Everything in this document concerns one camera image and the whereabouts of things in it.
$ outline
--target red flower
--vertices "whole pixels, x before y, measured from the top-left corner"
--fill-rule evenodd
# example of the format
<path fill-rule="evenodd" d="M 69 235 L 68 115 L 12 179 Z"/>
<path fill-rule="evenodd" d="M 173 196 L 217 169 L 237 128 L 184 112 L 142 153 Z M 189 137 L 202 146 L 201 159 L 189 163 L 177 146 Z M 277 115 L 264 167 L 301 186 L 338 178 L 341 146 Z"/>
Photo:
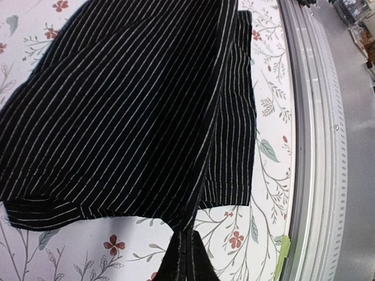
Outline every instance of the red flower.
<path fill-rule="evenodd" d="M 153 281 L 156 277 L 158 273 L 157 272 L 154 272 L 152 275 L 151 275 L 151 279 L 147 279 L 146 281 Z"/>
<path fill-rule="evenodd" d="M 0 43 L 0 54 L 5 52 L 6 44 L 5 43 Z"/>
<path fill-rule="evenodd" d="M 47 39 L 55 39 L 57 36 L 58 31 L 54 30 L 53 28 L 48 28 L 48 31 L 45 33 Z"/>
<path fill-rule="evenodd" d="M 123 242 L 117 243 L 116 235 L 112 235 L 110 237 L 110 242 L 104 242 L 103 245 L 105 249 L 111 249 L 111 252 L 110 252 L 111 256 L 117 255 L 118 250 L 125 249 L 125 243 Z"/>
<path fill-rule="evenodd" d="M 262 41 L 262 37 L 260 37 L 260 33 L 259 32 L 256 32 L 255 30 L 253 30 L 253 36 L 254 36 L 254 40 L 255 41 L 258 41 L 258 40 Z"/>
<path fill-rule="evenodd" d="M 232 249 L 241 247 L 244 237 L 238 231 L 233 232 L 233 237 L 230 238 L 229 243 L 232 243 Z"/>
<path fill-rule="evenodd" d="M 224 216 L 225 217 L 232 217 L 233 216 L 233 212 L 225 212 Z"/>
<path fill-rule="evenodd" d="M 56 9 L 56 12 L 60 13 L 63 11 L 63 9 L 66 9 L 69 7 L 68 1 L 66 0 L 59 0 L 56 4 L 53 4 L 52 7 Z"/>

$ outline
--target pinstripe trousers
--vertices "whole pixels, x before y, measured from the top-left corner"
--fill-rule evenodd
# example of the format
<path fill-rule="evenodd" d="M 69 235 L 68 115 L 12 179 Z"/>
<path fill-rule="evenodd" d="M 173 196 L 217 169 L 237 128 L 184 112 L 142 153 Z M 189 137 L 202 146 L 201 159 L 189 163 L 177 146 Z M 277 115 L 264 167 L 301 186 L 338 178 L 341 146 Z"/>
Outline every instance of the pinstripe trousers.
<path fill-rule="evenodd" d="M 175 232 L 156 280 L 218 280 L 199 208 L 248 205 L 251 14 L 227 0 L 90 0 L 0 112 L 14 227 L 138 215 Z"/>

